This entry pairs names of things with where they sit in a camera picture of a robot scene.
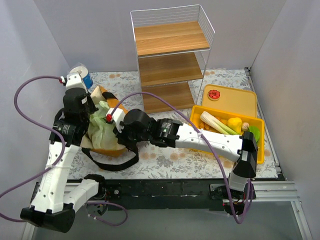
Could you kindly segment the light green plastic bag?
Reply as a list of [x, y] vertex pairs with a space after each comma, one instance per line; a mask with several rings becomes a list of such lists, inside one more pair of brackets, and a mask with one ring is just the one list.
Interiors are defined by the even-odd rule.
[[114, 126], [106, 123], [106, 114], [110, 109], [106, 101], [100, 100], [95, 105], [97, 111], [89, 117], [88, 137], [94, 149], [115, 151], [117, 139], [113, 133]]

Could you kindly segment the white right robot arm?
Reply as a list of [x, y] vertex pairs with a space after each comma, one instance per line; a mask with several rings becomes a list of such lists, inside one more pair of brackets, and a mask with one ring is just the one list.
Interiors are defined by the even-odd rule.
[[113, 130], [122, 145], [136, 146], [138, 142], [150, 142], [160, 148], [195, 149], [214, 151], [234, 163], [228, 176], [228, 186], [243, 192], [249, 179], [256, 177], [258, 147], [254, 134], [228, 135], [195, 129], [178, 120], [163, 118], [155, 120], [139, 109], [125, 113], [111, 109], [106, 116], [115, 124]]

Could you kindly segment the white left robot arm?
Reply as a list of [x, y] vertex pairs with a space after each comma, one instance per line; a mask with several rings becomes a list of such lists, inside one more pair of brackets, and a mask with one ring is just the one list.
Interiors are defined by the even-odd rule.
[[64, 194], [73, 159], [81, 148], [82, 137], [88, 130], [89, 116], [97, 110], [87, 90], [75, 87], [66, 90], [63, 108], [54, 118], [53, 129], [65, 141], [51, 133], [46, 167], [38, 192], [29, 207], [21, 210], [20, 218], [36, 227], [57, 232], [68, 232], [76, 212], [92, 197], [104, 197], [104, 177], [87, 175], [81, 183]]

